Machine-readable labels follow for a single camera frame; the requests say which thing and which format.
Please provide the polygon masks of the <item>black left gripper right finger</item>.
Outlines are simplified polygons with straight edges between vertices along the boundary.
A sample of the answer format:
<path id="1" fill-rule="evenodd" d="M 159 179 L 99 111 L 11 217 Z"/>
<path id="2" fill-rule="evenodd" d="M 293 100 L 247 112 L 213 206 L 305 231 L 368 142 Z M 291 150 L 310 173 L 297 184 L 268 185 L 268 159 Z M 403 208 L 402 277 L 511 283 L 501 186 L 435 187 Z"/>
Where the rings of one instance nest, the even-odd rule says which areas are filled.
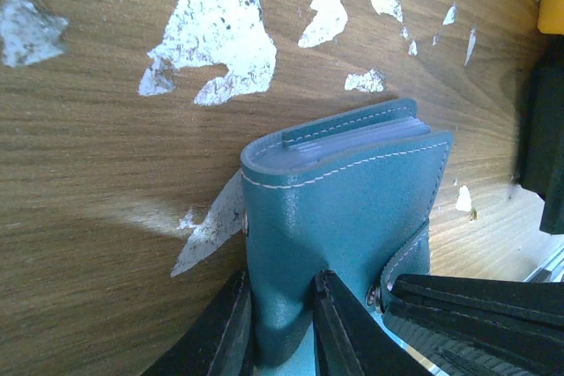
<path id="1" fill-rule="evenodd" d="M 428 371 L 376 323 L 339 276 L 315 275 L 313 329 L 318 375 L 422 375 Z"/>

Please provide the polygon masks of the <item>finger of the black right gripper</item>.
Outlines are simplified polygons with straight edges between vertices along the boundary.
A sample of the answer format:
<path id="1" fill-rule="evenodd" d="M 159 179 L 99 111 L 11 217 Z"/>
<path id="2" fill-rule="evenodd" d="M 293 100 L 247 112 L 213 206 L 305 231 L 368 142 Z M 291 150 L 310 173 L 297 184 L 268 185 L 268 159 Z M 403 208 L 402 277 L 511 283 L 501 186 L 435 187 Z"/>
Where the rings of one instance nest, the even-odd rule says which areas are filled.
<path id="1" fill-rule="evenodd" d="M 450 375 L 561 375 L 563 285 L 404 274 L 384 325 Z"/>

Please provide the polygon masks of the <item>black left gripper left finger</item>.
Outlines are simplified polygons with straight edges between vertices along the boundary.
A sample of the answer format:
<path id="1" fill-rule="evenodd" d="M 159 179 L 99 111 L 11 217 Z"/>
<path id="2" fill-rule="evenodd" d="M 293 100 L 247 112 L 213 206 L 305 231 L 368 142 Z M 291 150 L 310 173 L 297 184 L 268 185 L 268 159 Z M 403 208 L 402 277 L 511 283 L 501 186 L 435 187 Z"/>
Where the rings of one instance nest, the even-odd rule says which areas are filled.
<path id="1" fill-rule="evenodd" d="M 254 339 L 249 274 L 234 273 L 189 330 L 145 375 L 250 375 Z"/>

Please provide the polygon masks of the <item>blue card holder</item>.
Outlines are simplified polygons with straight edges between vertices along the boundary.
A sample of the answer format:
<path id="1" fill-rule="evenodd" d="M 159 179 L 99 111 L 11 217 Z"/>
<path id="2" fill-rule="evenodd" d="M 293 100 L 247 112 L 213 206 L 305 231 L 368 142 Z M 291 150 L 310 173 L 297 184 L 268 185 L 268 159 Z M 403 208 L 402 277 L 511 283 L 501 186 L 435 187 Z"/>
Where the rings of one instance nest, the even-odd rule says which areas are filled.
<path id="1" fill-rule="evenodd" d="M 411 99 L 283 129 L 241 153 L 256 367 L 315 373 L 309 287 L 332 270 L 360 302 L 430 270 L 429 214 L 452 145 Z"/>

